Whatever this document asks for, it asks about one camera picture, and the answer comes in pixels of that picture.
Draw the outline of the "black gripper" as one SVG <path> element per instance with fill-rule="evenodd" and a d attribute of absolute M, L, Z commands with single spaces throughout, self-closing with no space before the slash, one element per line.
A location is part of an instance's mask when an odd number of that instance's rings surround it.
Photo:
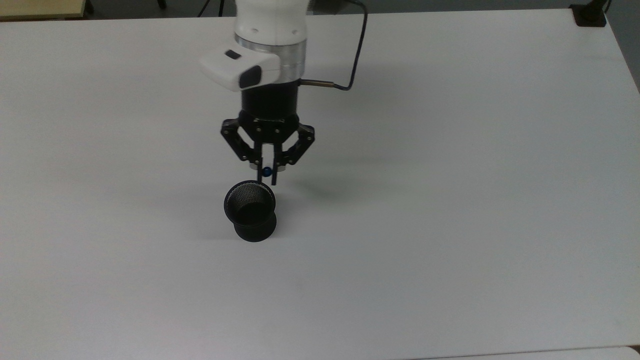
<path fill-rule="evenodd" d="M 301 124 L 297 114 L 299 86 L 295 80 L 244 89 L 238 119 L 222 121 L 221 136 L 240 161 L 254 166 L 259 183 L 263 182 L 263 144 L 273 146 L 270 184 L 275 186 L 281 168 L 297 164 L 315 141 L 315 128 Z M 254 141 L 253 146 L 242 138 L 240 128 Z M 294 134 L 297 141 L 285 150 L 283 145 Z"/>

